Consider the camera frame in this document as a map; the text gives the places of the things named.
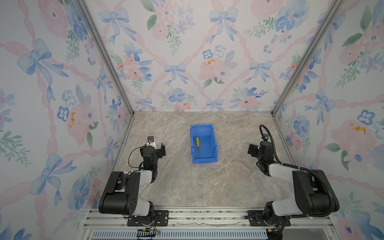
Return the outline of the yellow handled screwdriver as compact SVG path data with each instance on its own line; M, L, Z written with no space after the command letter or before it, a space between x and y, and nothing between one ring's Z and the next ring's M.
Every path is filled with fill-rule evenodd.
M198 157L199 159L201 158L201 153L200 153L200 139L197 137L196 138L196 143L197 143L197 149L198 149Z

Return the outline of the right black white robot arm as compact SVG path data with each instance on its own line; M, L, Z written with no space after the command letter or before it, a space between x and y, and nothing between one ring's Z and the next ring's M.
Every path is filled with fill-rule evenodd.
M340 209L339 200L323 171L279 163L274 145L268 141L250 144L248 154L258 159L257 166L264 175L294 187L293 197L267 202L262 212L248 211L245 218L252 224L282 227L292 217L327 217Z

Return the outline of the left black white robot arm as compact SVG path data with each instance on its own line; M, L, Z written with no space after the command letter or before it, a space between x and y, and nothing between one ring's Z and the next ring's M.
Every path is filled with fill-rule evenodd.
M110 174L99 202L101 214L154 217L153 203L140 200L139 190L141 186L151 184L156 180L158 160L166 155L166 147L161 144L161 147L156 149L153 145L147 144L139 149L143 162L137 171L128 173L114 171Z

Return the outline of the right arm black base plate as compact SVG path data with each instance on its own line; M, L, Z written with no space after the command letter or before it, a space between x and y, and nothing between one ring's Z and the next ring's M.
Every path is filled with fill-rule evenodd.
M285 217L275 216L271 213L265 213L262 210L249 210L245 219L249 220L251 227L271 227L281 226Z

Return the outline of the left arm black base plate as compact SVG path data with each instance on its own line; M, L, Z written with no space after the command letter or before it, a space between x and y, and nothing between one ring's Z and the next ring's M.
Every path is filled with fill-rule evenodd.
M167 227L169 222L169 211L154 210L148 216L128 217L128 227Z

